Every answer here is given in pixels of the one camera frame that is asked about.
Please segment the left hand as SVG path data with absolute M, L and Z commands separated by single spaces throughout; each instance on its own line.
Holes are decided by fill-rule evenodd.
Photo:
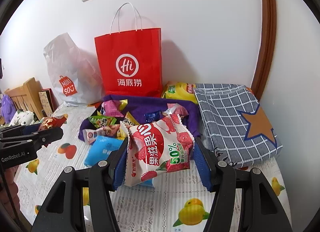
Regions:
M 10 169 L 5 170 L 4 174 L 5 174 L 5 179 L 7 181 L 8 188 L 9 188 L 15 209 L 17 212 L 19 212 L 20 199 L 18 197 L 18 186 L 14 182 L 14 177 L 15 177 L 15 173 L 16 173 L 17 169 L 18 169 L 18 166 L 12 167 Z M 15 214 L 14 214 L 14 211 L 12 209 L 12 206 L 10 204 L 10 200 L 7 196 L 7 192 L 5 191 L 5 189 L 1 190 L 0 196 L 1 196 L 1 203 L 4 205 L 6 211 L 8 212 L 8 214 L 12 218 L 14 218 Z

